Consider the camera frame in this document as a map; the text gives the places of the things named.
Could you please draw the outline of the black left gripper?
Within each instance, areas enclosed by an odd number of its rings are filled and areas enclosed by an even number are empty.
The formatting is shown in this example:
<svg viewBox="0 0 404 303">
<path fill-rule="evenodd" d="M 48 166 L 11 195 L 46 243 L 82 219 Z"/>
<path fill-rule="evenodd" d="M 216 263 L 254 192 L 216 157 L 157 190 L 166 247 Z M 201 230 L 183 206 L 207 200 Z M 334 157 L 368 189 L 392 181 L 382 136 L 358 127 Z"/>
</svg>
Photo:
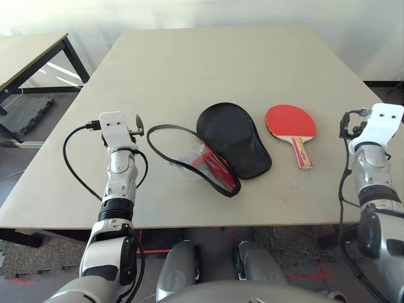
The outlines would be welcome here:
<svg viewBox="0 0 404 303">
<path fill-rule="evenodd" d="M 129 130 L 130 137 L 143 136 L 145 134 L 143 121 L 141 120 L 141 117 L 138 114 L 136 114 L 135 121 L 136 121 L 137 130 L 135 130 L 135 131 Z"/>
</svg>

